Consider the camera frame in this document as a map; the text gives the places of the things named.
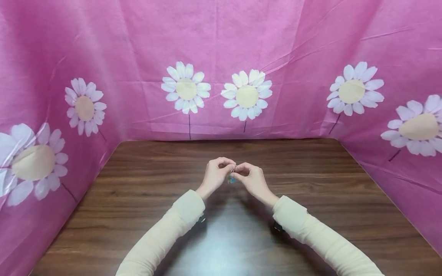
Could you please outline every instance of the flower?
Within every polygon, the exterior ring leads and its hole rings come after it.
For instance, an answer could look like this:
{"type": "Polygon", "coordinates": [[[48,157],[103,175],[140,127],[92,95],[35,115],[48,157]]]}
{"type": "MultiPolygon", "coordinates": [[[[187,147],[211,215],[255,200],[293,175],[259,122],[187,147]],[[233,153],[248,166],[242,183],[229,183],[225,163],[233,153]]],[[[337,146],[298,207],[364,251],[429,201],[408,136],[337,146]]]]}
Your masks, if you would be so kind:
{"type": "Polygon", "coordinates": [[[61,152],[65,140],[59,129],[51,133],[48,123],[37,135],[26,124],[14,125],[10,135],[0,133],[0,144],[0,197],[10,194],[9,206],[23,202],[32,190],[42,200],[60,187],[60,177],[68,173],[63,166],[68,156],[61,152]]]}
{"type": "Polygon", "coordinates": [[[161,89],[168,92],[166,100],[175,101],[175,109],[182,110],[184,114],[198,112],[198,108],[204,107],[202,98],[210,96],[210,84],[202,83],[203,72],[194,74],[193,65],[181,61],[176,62],[176,69],[172,66],[167,67],[167,72],[171,77],[164,77],[161,89]]]}
{"type": "Polygon", "coordinates": [[[331,101],[327,107],[333,108],[333,112],[338,114],[344,111],[347,116],[353,115],[353,111],[363,114],[364,106],[377,107],[377,102],[383,102],[384,96],[375,90],[384,86],[384,81],[371,79],[376,72],[376,67],[367,69],[367,63],[363,61],[355,68],[347,65],[344,68],[344,76],[338,76],[330,86],[331,94],[327,101],[331,101]]]}
{"type": "Polygon", "coordinates": [[[224,84],[225,90],[221,95],[228,99],[224,102],[225,108],[233,108],[231,116],[239,117],[240,121],[250,120],[258,117],[268,104],[263,99],[270,97],[273,92],[271,80],[266,80],[266,74],[259,70],[252,69],[247,76],[245,71],[233,74],[233,83],[224,84]]]}
{"type": "Polygon", "coordinates": [[[388,123],[389,129],[381,134],[394,147],[407,146],[414,155],[436,156],[442,152],[442,101],[439,95],[428,97],[425,105],[409,101],[407,107],[399,106],[399,119],[388,123]]]}
{"type": "Polygon", "coordinates": [[[95,83],[86,83],[84,79],[71,80],[72,88],[65,88],[65,101],[71,106],[68,109],[68,118],[71,118],[71,128],[78,127],[78,134],[89,137],[91,133],[98,133],[98,126],[103,124],[106,104],[98,102],[103,92],[96,90],[95,83]]]}

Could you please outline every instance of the pink fabric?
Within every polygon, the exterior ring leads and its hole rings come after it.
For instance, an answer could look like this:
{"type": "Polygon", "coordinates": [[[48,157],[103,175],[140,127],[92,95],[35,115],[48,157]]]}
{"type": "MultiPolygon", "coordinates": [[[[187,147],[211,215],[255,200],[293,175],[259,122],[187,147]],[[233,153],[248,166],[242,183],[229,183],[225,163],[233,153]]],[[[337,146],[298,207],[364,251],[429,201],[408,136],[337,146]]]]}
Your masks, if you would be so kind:
{"type": "Polygon", "coordinates": [[[28,275],[126,140],[335,138],[441,254],[442,153],[414,155],[381,138],[397,107],[442,94],[441,14],[436,0],[0,1],[0,133],[8,139],[25,124],[37,134],[48,123],[69,157],[62,185],[44,198],[37,188],[15,206],[12,192],[0,197],[0,275],[28,275]],[[163,77],[177,61],[210,84],[198,113],[166,100],[163,77]],[[330,86],[360,62],[377,67],[385,99],[337,114],[330,86]],[[240,121],[221,91],[251,69],[273,94],[259,116],[240,121]],[[107,105],[90,136],[67,116],[65,88],[78,78],[107,105]]]}

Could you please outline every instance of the flower center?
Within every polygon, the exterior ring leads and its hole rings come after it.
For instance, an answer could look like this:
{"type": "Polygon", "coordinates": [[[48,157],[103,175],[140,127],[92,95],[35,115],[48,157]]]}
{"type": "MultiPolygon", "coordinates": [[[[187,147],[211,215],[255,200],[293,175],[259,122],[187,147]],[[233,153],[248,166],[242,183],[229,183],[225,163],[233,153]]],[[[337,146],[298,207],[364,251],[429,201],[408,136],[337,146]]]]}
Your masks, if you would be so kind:
{"type": "Polygon", "coordinates": [[[344,103],[359,102],[365,93],[365,86],[358,79],[351,79],[344,82],[339,88],[339,98],[344,103]]]}
{"type": "Polygon", "coordinates": [[[55,166],[55,154],[48,145],[32,146],[12,161],[12,172],[23,180],[40,180],[48,176],[55,166]]]}
{"type": "Polygon", "coordinates": [[[258,90],[251,85],[244,85],[236,93],[236,101],[243,108],[250,108],[258,102],[258,90]]]}
{"type": "Polygon", "coordinates": [[[181,99],[190,101],[196,96],[196,85],[190,79],[180,79],[176,83],[176,92],[181,99]]]}
{"type": "Polygon", "coordinates": [[[94,117],[95,107],[89,97],[81,96],[75,102],[75,110],[82,121],[90,121],[94,117]]]}
{"type": "Polygon", "coordinates": [[[399,133],[411,140],[429,140],[437,136],[439,127],[433,114],[424,113],[403,123],[399,133]]]}

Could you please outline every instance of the hand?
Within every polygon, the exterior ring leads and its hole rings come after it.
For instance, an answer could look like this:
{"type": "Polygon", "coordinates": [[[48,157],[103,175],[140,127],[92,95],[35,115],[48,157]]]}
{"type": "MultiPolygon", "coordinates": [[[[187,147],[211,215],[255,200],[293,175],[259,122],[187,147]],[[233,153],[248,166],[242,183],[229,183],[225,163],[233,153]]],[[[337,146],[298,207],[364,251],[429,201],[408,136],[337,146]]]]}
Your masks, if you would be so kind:
{"type": "Polygon", "coordinates": [[[241,181],[247,191],[266,206],[273,208],[279,198],[274,195],[267,186],[263,170],[249,163],[238,165],[234,172],[230,174],[235,179],[241,181]]]}
{"type": "Polygon", "coordinates": [[[224,182],[230,172],[236,167],[236,163],[225,157],[210,160],[206,166],[206,173],[201,186],[196,190],[198,195],[206,200],[224,182]]]}

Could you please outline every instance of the white petal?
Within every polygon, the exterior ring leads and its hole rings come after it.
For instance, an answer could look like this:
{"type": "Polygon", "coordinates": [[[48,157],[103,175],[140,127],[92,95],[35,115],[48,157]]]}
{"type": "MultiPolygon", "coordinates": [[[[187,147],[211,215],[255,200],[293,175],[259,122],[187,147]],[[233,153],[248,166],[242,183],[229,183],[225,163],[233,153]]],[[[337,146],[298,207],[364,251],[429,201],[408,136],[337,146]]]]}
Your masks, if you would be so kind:
{"type": "Polygon", "coordinates": [[[240,78],[241,78],[241,82],[243,83],[243,85],[247,85],[248,84],[248,76],[247,73],[244,71],[240,72],[240,78]]]}
{"type": "Polygon", "coordinates": [[[74,116],[75,113],[76,113],[75,108],[69,107],[68,111],[66,112],[66,115],[68,115],[68,118],[72,118],[72,116],[74,116]]]}
{"type": "Polygon", "coordinates": [[[0,197],[9,194],[17,186],[17,176],[11,169],[0,169],[0,197]]]}
{"type": "Polygon", "coordinates": [[[80,89],[80,95],[86,95],[86,82],[83,78],[78,78],[78,87],[80,89]]]}
{"type": "Polygon", "coordinates": [[[370,67],[368,68],[361,76],[360,80],[363,83],[366,83],[367,81],[371,80],[373,78],[374,74],[376,74],[377,68],[376,67],[370,67]]]}
{"type": "Polygon", "coordinates": [[[236,97],[236,91],[223,90],[221,91],[221,96],[223,96],[226,99],[233,99],[234,97],[236,97]]]}
{"type": "Polygon", "coordinates": [[[353,104],[353,111],[357,114],[364,114],[364,106],[360,102],[355,102],[353,104]]]}
{"type": "Polygon", "coordinates": [[[239,117],[239,115],[241,114],[241,112],[243,111],[243,108],[241,106],[237,106],[234,109],[232,109],[232,112],[230,113],[230,115],[233,118],[239,117]]]}
{"type": "Polygon", "coordinates": [[[92,132],[97,134],[98,133],[98,125],[95,123],[94,120],[90,120],[91,126],[92,126],[92,132]]]}
{"type": "Polygon", "coordinates": [[[422,156],[436,156],[436,150],[427,141],[420,141],[420,154],[422,156]]]}
{"type": "Polygon", "coordinates": [[[193,65],[188,63],[186,65],[186,79],[191,79],[193,76],[193,65]]]}
{"type": "Polygon", "coordinates": [[[71,85],[72,85],[72,88],[74,89],[75,93],[77,94],[77,96],[81,96],[78,80],[77,79],[71,80],[71,85]]]}
{"type": "Polygon", "coordinates": [[[69,87],[65,88],[66,94],[73,100],[77,100],[77,93],[69,87]]]}
{"type": "Polygon", "coordinates": [[[18,184],[8,196],[7,205],[17,206],[22,203],[34,189],[34,184],[31,181],[23,181],[18,184]]]}
{"type": "Polygon", "coordinates": [[[92,133],[92,125],[90,121],[84,123],[84,133],[87,137],[91,136],[92,133]]]}
{"type": "Polygon", "coordinates": [[[384,96],[382,96],[381,93],[376,91],[367,91],[364,95],[364,97],[367,97],[372,102],[383,102],[384,96]]]}
{"type": "Polygon", "coordinates": [[[351,66],[349,64],[346,67],[344,67],[344,78],[345,78],[345,80],[351,80],[351,79],[353,79],[353,76],[354,76],[353,66],[351,66]]]}
{"type": "Polygon", "coordinates": [[[208,91],[205,91],[205,90],[197,90],[196,93],[201,98],[208,98],[208,97],[210,97],[210,93],[208,91]]]}
{"type": "Polygon", "coordinates": [[[250,120],[253,120],[256,117],[255,110],[253,110],[253,107],[247,110],[247,115],[250,118],[250,120]]]}
{"type": "Polygon", "coordinates": [[[174,80],[179,81],[179,74],[175,68],[173,68],[172,66],[169,66],[169,67],[167,67],[167,72],[174,80]]]}
{"type": "Polygon", "coordinates": [[[353,107],[351,106],[351,104],[346,104],[344,107],[344,113],[347,116],[351,116],[353,115],[353,107]]]}
{"type": "Polygon", "coordinates": [[[272,90],[266,89],[266,90],[263,90],[259,93],[259,97],[261,99],[266,99],[266,98],[270,97],[272,94],[273,94],[272,90]]]}
{"type": "Polygon", "coordinates": [[[56,174],[56,176],[58,177],[63,177],[65,175],[68,174],[68,169],[66,169],[65,166],[62,165],[55,165],[54,166],[54,173],[56,174]]]}
{"type": "Polygon", "coordinates": [[[11,130],[11,136],[17,142],[17,149],[33,146],[35,144],[35,133],[26,124],[14,125],[11,130]]]}
{"type": "Polygon", "coordinates": [[[234,99],[227,100],[227,101],[224,102],[224,107],[225,108],[233,108],[233,107],[235,107],[237,105],[238,105],[238,102],[236,100],[234,100],[234,99]]]}
{"type": "Polygon", "coordinates": [[[200,83],[200,82],[202,82],[203,78],[204,78],[204,73],[198,72],[193,76],[192,80],[194,83],[200,83]]]}
{"type": "Polygon", "coordinates": [[[398,129],[404,122],[401,120],[392,120],[388,122],[388,128],[389,129],[398,129]]]}
{"type": "Polygon", "coordinates": [[[163,89],[166,92],[175,92],[176,89],[176,83],[162,83],[161,89],[163,89]]]}
{"type": "Polygon", "coordinates": [[[330,91],[331,92],[337,92],[337,90],[339,89],[339,87],[341,87],[341,84],[339,83],[334,83],[330,86],[330,91]]]}
{"type": "Polygon", "coordinates": [[[190,103],[189,101],[184,101],[183,104],[183,113],[184,114],[189,114],[189,110],[191,109],[190,103]]]}
{"type": "Polygon", "coordinates": [[[226,83],[226,84],[224,84],[224,88],[227,91],[235,91],[236,92],[238,90],[238,88],[233,83],[226,83]]]}
{"type": "Polygon", "coordinates": [[[435,150],[442,153],[442,139],[433,138],[430,140],[430,144],[435,148],[435,150]]]}
{"type": "Polygon", "coordinates": [[[407,143],[407,149],[410,153],[418,155],[420,153],[420,141],[410,140],[407,143]]]}
{"type": "Polygon", "coordinates": [[[71,128],[74,128],[78,125],[78,116],[77,113],[74,114],[74,116],[72,116],[71,120],[69,121],[69,125],[71,126],[71,128]]]}
{"type": "Polygon", "coordinates": [[[255,115],[256,115],[256,117],[258,117],[258,116],[263,112],[263,110],[260,109],[260,108],[257,107],[257,106],[254,106],[254,107],[253,107],[253,110],[255,111],[255,115]]]}
{"type": "Polygon", "coordinates": [[[387,141],[392,141],[400,137],[399,131],[396,130],[387,130],[386,132],[381,134],[381,138],[387,141]]]}
{"type": "Polygon", "coordinates": [[[401,136],[401,137],[391,140],[390,144],[393,147],[401,148],[401,147],[405,147],[407,145],[408,141],[409,141],[409,139],[407,137],[401,136]]]}
{"type": "Polygon", "coordinates": [[[68,155],[65,153],[57,153],[55,155],[55,162],[59,165],[63,165],[64,163],[66,163],[68,161],[68,155]]]}
{"type": "Polygon", "coordinates": [[[409,101],[407,102],[407,106],[415,113],[415,115],[419,115],[423,111],[423,105],[417,101],[409,101]]]}
{"type": "Polygon", "coordinates": [[[94,103],[94,107],[95,107],[95,110],[101,111],[101,110],[105,110],[107,108],[107,105],[103,102],[96,102],[96,103],[94,103]]]}
{"type": "Polygon", "coordinates": [[[424,113],[432,113],[438,106],[441,101],[441,97],[439,95],[430,95],[428,96],[427,101],[425,102],[424,113]]]}
{"type": "Polygon", "coordinates": [[[345,103],[340,102],[337,106],[333,108],[333,112],[336,114],[339,114],[344,111],[345,103]]]}
{"type": "Polygon", "coordinates": [[[176,102],[175,102],[175,109],[180,111],[181,109],[183,109],[183,105],[184,105],[184,100],[179,98],[176,102]]]}
{"type": "Polygon", "coordinates": [[[238,74],[233,74],[233,75],[232,75],[232,80],[233,80],[233,83],[234,83],[237,87],[241,87],[241,86],[243,86],[243,81],[242,81],[240,75],[238,75],[238,74]]]}
{"type": "Polygon", "coordinates": [[[169,93],[166,96],[166,100],[169,102],[176,101],[176,100],[178,100],[178,98],[179,98],[178,93],[175,93],[175,92],[169,93]]]}
{"type": "Polygon", "coordinates": [[[248,109],[243,108],[241,114],[239,115],[240,121],[245,121],[247,119],[248,109]]]}
{"type": "Polygon", "coordinates": [[[191,111],[192,111],[193,113],[198,113],[198,108],[196,107],[196,103],[195,103],[194,100],[190,100],[190,101],[189,101],[189,105],[190,105],[190,107],[191,107],[191,111]]]}
{"type": "Polygon", "coordinates": [[[96,90],[91,94],[91,101],[96,102],[103,97],[103,92],[96,90]]]}
{"type": "Polygon", "coordinates": [[[204,102],[202,101],[200,96],[196,95],[194,98],[194,101],[198,107],[201,107],[201,108],[204,107],[204,102]]]}
{"type": "Polygon", "coordinates": [[[345,79],[343,76],[337,76],[335,79],[335,83],[338,83],[339,85],[343,85],[345,82],[345,79]]]}
{"type": "Polygon", "coordinates": [[[363,106],[375,108],[377,107],[377,103],[373,102],[372,100],[368,99],[366,95],[362,97],[362,99],[359,101],[363,106]]]}
{"type": "Polygon", "coordinates": [[[337,106],[340,102],[341,102],[341,99],[339,99],[339,98],[331,99],[331,101],[327,104],[327,107],[333,108],[333,107],[337,106]]]}
{"type": "Polygon", "coordinates": [[[46,178],[43,178],[35,185],[34,194],[38,200],[42,200],[48,195],[48,193],[49,193],[49,183],[46,178]]]}
{"type": "Polygon", "coordinates": [[[210,84],[208,83],[198,83],[196,88],[198,91],[209,91],[211,89],[210,84]]]}
{"type": "Polygon", "coordinates": [[[373,90],[377,90],[377,89],[381,88],[382,86],[384,86],[383,80],[372,79],[371,81],[369,81],[365,84],[365,89],[373,91],[373,90]]]}
{"type": "Polygon", "coordinates": [[[266,74],[264,72],[260,72],[258,75],[258,78],[253,82],[253,86],[258,87],[260,86],[266,78],[266,74]]]}
{"type": "Polygon", "coordinates": [[[52,191],[56,191],[60,187],[60,179],[56,174],[48,175],[47,179],[48,179],[49,189],[51,189],[52,191]]]}
{"type": "Polygon", "coordinates": [[[182,61],[176,62],[176,70],[179,74],[180,79],[183,79],[186,77],[186,67],[184,66],[184,63],[182,61]]]}
{"type": "Polygon", "coordinates": [[[358,63],[358,65],[354,68],[354,79],[361,79],[361,76],[365,71],[367,70],[367,63],[364,61],[361,61],[358,63]]]}
{"type": "Polygon", "coordinates": [[[332,92],[332,93],[327,97],[327,101],[328,101],[328,100],[331,100],[331,99],[333,99],[333,98],[336,98],[338,95],[339,95],[339,92],[338,92],[338,91],[334,91],[334,92],[332,92]]]}
{"type": "Polygon", "coordinates": [[[403,121],[408,121],[415,115],[411,109],[406,108],[405,106],[399,106],[398,108],[396,108],[396,112],[399,115],[400,119],[403,121]]]}
{"type": "Polygon", "coordinates": [[[82,135],[84,130],[84,122],[79,120],[78,122],[78,135],[82,135]]]}
{"type": "Polygon", "coordinates": [[[49,129],[49,124],[44,123],[36,135],[40,145],[46,145],[49,142],[50,135],[51,131],[49,129]]]}
{"type": "Polygon", "coordinates": [[[256,81],[258,76],[259,76],[259,71],[258,70],[254,70],[254,69],[250,70],[250,73],[249,73],[249,84],[253,84],[253,82],[256,81]]]}

